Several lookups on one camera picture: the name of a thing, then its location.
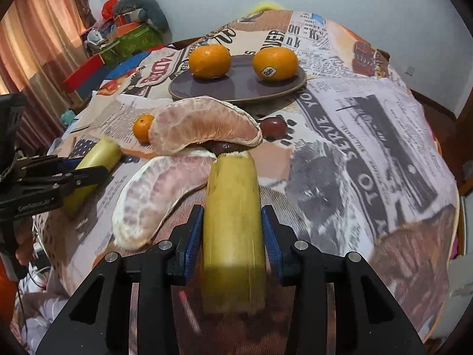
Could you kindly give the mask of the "stickered large orange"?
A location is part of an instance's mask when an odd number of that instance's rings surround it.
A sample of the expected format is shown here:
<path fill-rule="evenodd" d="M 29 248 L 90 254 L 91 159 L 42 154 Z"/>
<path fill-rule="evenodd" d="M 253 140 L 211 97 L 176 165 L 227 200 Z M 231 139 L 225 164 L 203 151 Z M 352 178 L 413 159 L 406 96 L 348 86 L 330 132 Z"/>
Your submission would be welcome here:
<path fill-rule="evenodd" d="M 285 47 L 269 47 L 253 56 L 252 67 L 257 76 L 264 80 L 284 81 L 297 74 L 298 58 Z"/>

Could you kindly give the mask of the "lower peeled pomelo piece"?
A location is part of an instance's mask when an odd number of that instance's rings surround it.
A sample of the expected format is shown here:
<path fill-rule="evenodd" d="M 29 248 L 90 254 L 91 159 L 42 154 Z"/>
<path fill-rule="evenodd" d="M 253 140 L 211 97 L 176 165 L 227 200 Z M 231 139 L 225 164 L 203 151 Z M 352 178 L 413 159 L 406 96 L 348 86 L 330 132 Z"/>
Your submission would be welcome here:
<path fill-rule="evenodd" d="M 216 156 L 203 148 L 150 159 L 125 184 L 112 214 L 115 245 L 136 251 L 149 244 L 175 206 L 207 184 Z"/>

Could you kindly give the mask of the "peeled pomelo piece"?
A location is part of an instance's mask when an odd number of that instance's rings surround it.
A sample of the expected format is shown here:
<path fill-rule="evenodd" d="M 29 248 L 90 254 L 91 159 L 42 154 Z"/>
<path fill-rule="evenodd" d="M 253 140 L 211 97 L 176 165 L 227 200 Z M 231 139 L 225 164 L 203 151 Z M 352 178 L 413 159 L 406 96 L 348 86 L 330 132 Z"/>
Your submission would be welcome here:
<path fill-rule="evenodd" d="M 136 251 L 149 244 L 175 206 L 207 184 L 216 156 L 203 148 L 150 159 L 125 184 L 112 214 L 115 245 Z"/>
<path fill-rule="evenodd" d="M 263 139 L 252 115 L 207 95 L 175 101 L 158 110 L 148 137 L 159 156 L 174 155 L 208 141 L 255 148 Z"/>

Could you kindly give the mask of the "small mandarin orange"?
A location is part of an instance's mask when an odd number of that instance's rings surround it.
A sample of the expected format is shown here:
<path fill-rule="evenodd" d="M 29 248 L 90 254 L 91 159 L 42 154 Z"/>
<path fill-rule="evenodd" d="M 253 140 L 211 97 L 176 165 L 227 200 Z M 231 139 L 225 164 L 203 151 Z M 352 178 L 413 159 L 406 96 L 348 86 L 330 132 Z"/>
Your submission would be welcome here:
<path fill-rule="evenodd" d="M 133 134 L 140 143 L 149 143 L 148 133 L 154 118 L 155 117 L 152 114 L 141 114 L 133 123 Z"/>

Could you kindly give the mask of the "red gift box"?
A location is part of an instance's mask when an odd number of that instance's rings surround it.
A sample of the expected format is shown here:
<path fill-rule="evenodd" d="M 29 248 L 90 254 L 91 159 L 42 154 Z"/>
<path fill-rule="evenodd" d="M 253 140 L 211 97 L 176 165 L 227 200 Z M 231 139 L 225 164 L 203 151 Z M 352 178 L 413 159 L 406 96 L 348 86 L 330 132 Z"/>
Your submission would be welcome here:
<path fill-rule="evenodd" d="M 104 65 L 105 63 L 99 54 L 95 54 L 87 59 L 84 64 L 78 67 L 63 81 L 65 92 L 69 93 L 76 91 L 82 83 L 93 76 L 93 74 L 96 73 L 96 71 L 99 71 L 99 69 Z"/>

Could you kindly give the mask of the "patchwork blue quilt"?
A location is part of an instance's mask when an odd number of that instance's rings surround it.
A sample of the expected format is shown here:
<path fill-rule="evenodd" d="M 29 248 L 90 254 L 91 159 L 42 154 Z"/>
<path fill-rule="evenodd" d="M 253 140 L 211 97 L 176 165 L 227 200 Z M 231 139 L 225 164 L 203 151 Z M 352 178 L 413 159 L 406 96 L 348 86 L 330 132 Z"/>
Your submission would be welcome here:
<path fill-rule="evenodd" d="M 115 94 L 124 81 L 139 70 L 141 62 L 146 59 L 149 54 L 151 54 L 150 51 L 143 51 L 121 62 L 117 67 L 107 73 L 97 93 L 107 96 Z"/>

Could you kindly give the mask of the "upper peeled pomelo piece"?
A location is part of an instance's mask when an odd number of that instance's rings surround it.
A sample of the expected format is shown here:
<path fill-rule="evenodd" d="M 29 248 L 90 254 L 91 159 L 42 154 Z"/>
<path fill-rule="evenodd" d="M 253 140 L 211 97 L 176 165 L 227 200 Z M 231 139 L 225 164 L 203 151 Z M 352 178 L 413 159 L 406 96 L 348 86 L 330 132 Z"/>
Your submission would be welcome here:
<path fill-rule="evenodd" d="M 208 141 L 255 148 L 263 139 L 252 115 L 207 95 L 175 101 L 158 110 L 148 137 L 159 156 L 174 155 Z"/>

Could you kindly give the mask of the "brown striped curtain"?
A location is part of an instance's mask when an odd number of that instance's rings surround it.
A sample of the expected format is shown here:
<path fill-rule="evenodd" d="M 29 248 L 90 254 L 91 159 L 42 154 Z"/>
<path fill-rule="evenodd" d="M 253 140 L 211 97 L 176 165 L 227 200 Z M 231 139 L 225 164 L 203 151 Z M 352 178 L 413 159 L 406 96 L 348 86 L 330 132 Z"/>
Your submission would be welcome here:
<path fill-rule="evenodd" d="M 25 151 L 48 148 L 80 105 L 64 82 L 86 62 L 80 36 L 94 22 L 89 0 L 14 0 L 1 19 L 1 92 L 26 95 L 16 134 Z"/>

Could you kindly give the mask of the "green storage box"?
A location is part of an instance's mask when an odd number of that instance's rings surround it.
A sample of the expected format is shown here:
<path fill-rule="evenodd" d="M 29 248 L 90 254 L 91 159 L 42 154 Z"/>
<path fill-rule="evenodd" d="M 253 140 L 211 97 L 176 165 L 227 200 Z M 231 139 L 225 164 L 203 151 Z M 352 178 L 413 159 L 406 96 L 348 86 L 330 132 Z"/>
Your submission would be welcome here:
<path fill-rule="evenodd" d="M 159 33 L 148 24 L 126 24 L 110 33 L 107 46 L 99 56 L 109 69 L 113 69 L 135 54 L 160 47 L 163 47 L 163 41 Z"/>

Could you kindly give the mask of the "newspaper print tablecloth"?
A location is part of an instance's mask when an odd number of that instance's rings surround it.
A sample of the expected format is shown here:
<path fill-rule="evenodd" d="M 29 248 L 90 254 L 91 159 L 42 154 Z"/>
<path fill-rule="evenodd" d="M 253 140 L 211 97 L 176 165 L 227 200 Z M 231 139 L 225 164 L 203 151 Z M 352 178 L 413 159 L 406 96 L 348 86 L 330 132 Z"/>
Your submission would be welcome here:
<path fill-rule="evenodd" d="M 225 46 L 237 62 L 263 49 L 287 48 L 308 81 L 272 99 L 252 77 L 244 110 L 255 120 L 278 116 L 288 131 L 251 150 L 260 202 L 322 252 L 360 252 L 395 296 L 419 337 L 433 332 L 449 289 L 447 269 L 459 218 L 455 178 L 422 105 L 379 50 L 344 26 L 316 14 L 266 10 L 239 18 L 177 51 L 153 51 L 129 74 L 105 81 L 57 151 L 115 140 L 135 163 L 116 166 L 109 184 L 88 197 L 74 218 L 56 210 L 37 218 L 40 239 L 67 294 L 101 257 L 125 255 L 165 238 L 205 198 L 180 194 L 150 227 L 114 225 L 125 186 L 150 159 L 132 123 L 163 114 L 176 101 L 197 47 Z"/>

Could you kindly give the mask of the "dark purple plate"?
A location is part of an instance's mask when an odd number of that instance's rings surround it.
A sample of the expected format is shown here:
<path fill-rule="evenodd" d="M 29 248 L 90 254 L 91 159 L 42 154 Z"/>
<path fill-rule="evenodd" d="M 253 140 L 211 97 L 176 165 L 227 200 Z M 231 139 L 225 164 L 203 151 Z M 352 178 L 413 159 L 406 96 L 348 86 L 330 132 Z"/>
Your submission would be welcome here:
<path fill-rule="evenodd" d="M 254 72 L 250 55 L 236 55 L 232 56 L 232 66 L 225 76 L 202 80 L 185 71 L 171 81 L 169 94 L 176 100 L 207 95 L 235 105 L 250 104 L 293 93 L 304 87 L 306 80 L 301 67 L 291 79 L 263 80 Z"/>

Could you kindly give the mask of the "dark red grape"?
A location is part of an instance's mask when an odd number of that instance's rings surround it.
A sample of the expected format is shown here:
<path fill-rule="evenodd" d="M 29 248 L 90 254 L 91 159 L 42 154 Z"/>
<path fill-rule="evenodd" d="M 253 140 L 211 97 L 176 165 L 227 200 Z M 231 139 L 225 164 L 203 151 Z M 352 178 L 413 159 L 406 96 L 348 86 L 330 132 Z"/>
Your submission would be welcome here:
<path fill-rule="evenodd" d="M 260 129 L 263 137 L 268 140 L 283 139 L 287 132 L 288 126 L 281 117 L 268 117 L 260 122 Z"/>

